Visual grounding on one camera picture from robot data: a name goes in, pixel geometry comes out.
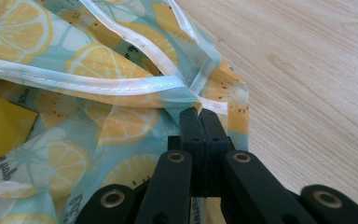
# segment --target lemon print bag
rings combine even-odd
[[[75,223],[96,190],[136,188],[190,107],[247,149],[243,77],[173,0],[0,0],[0,97],[38,113],[0,156],[0,223]]]

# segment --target bag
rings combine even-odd
[[[0,96],[39,114],[0,157],[0,223],[75,223],[96,190],[136,188],[190,107],[248,147],[243,76],[173,0],[0,0]],[[221,223],[216,199],[192,206]]]

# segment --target fruit patterned fabric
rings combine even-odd
[[[0,0],[0,96],[39,114],[0,157],[0,223],[74,223],[96,190],[136,188],[189,107],[248,146],[243,76],[173,0]],[[192,200],[192,223],[222,220]]]

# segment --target yellow packet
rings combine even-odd
[[[36,117],[34,111],[0,98],[0,157],[26,141]]]

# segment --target wooden table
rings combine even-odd
[[[250,90],[250,148],[283,185],[358,203],[358,1],[177,0]]]

